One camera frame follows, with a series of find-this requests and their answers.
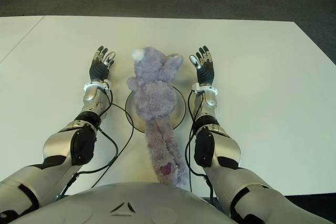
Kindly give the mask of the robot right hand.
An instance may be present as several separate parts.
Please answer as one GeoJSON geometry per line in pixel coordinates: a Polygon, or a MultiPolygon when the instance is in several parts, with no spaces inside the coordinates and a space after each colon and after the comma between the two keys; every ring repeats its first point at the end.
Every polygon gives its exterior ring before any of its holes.
{"type": "Polygon", "coordinates": [[[191,64],[196,69],[197,81],[201,86],[211,86],[214,81],[213,59],[206,46],[200,47],[195,55],[189,56],[191,64]]]}

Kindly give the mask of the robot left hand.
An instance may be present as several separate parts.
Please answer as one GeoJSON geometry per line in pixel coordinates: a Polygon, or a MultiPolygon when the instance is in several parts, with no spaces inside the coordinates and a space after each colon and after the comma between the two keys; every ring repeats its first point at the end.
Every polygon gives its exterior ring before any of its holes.
{"type": "Polygon", "coordinates": [[[89,69],[91,81],[103,81],[108,78],[111,66],[114,64],[116,53],[108,52],[108,48],[100,46],[93,55],[89,69]]]}

